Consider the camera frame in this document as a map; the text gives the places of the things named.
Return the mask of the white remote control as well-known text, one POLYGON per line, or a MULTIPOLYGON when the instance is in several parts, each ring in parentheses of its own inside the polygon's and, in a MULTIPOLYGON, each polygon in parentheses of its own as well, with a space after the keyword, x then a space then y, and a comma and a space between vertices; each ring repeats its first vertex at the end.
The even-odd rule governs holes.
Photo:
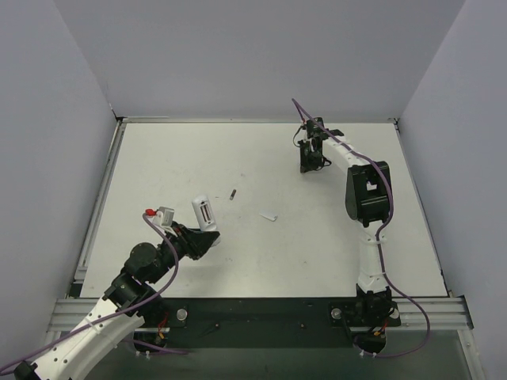
POLYGON ((212 243, 212 247, 217 246, 221 242, 221 237, 209 198, 206 195, 199 195, 192 200, 192 206, 198 223, 198 227, 193 229, 193 232, 199 234, 217 233, 218 237, 212 243))

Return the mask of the white battery cover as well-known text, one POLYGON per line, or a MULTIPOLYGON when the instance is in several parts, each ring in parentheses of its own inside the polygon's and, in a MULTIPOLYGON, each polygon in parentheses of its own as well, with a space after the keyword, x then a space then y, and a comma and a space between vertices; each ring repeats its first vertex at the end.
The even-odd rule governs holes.
POLYGON ((271 222, 275 222, 278 219, 278 214, 271 211, 262 210, 259 211, 259 215, 262 218, 267 219, 271 222))

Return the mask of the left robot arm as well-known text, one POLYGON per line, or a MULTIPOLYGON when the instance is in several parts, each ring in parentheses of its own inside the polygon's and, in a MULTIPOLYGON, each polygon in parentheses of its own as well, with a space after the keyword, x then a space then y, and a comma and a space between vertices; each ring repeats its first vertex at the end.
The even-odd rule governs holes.
POLYGON ((199 260, 219 240, 217 231, 189 229, 177 222, 161 233, 162 243, 135 245, 120 274, 93 309, 66 336, 19 362, 16 379, 84 379, 117 345, 142 325, 164 314, 161 293, 152 287, 179 262, 199 260))

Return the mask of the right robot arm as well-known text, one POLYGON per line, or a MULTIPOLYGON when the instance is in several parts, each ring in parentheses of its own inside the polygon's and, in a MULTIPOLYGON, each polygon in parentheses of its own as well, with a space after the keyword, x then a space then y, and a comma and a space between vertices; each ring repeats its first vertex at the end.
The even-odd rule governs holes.
POLYGON ((383 236, 378 233, 391 217, 389 165, 356 152, 341 131, 324 128, 320 118, 303 121, 299 130, 305 133, 294 142, 299 148, 301 173, 335 164, 346 175, 345 210, 360 229, 356 313, 364 324, 379 324, 395 308, 379 254, 383 236))

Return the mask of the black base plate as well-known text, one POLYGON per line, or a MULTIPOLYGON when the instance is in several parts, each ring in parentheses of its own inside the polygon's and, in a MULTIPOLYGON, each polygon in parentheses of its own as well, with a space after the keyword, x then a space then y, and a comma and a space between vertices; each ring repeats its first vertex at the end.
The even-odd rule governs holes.
POLYGON ((392 307, 357 298, 164 298, 133 337, 181 350, 348 348, 357 333, 400 325, 392 307))

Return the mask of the aluminium frame rail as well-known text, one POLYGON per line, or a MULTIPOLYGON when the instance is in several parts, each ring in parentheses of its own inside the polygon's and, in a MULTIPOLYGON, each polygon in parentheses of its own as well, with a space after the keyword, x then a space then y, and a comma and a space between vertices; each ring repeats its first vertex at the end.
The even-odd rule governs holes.
POLYGON ((120 274, 135 244, 160 241, 142 220, 147 208, 185 211, 185 194, 174 185, 182 177, 175 162, 187 134, 184 124, 166 120, 120 123, 69 289, 76 297, 56 302, 48 336, 66 333, 81 321, 85 307, 101 298, 120 274))

